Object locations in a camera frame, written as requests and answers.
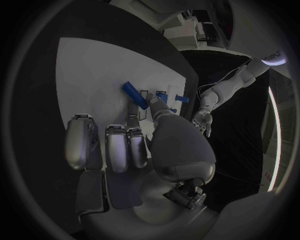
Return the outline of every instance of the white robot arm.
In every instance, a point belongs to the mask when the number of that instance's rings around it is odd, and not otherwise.
[[[248,65],[239,67],[232,78],[216,83],[201,94],[200,108],[192,118],[192,123],[209,138],[213,117],[210,114],[217,107],[228,101],[236,91],[246,88],[256,78],[270,68],[260,59],[254,58]]]

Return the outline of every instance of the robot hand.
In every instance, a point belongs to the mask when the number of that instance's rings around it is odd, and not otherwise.
[[[191,121],[197,129],[203,134],[206,131],[206,136],[211,136],[213,123],[213,116],[204,108],[200,108],[199,111],[194,115]]]

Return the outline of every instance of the black curtain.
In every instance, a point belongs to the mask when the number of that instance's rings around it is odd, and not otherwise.
[[[249,58],[210,50],[182,51],[199,76],[199,87],[214,83]],[[231,78],[235,71],[224,80]],[[259,191],[263,168],[263,122],[269,88],[269,71],[212,111],[212,132],[207,138],[216,156],[213,180],[203,186],[205,204],[220,212],[228,203]],[[196,99],[193,113],[200,106]]]

